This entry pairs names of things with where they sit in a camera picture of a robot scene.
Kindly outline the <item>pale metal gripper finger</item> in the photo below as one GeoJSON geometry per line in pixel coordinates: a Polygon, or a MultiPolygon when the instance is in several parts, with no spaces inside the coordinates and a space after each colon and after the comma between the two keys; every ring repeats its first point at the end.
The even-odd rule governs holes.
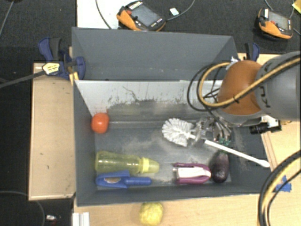
{"type": "Polygon", "coordinates": [[[191,139],[191,146],[202,146],[206,140],[206,137],[194,136],[194,138],[191,139]]]}
{"type": "Polygon", "coordinates": [[[195,124],[195,134],[196,135],[205,135],[206,134],[206,120],[199,120],[195,124]]]}

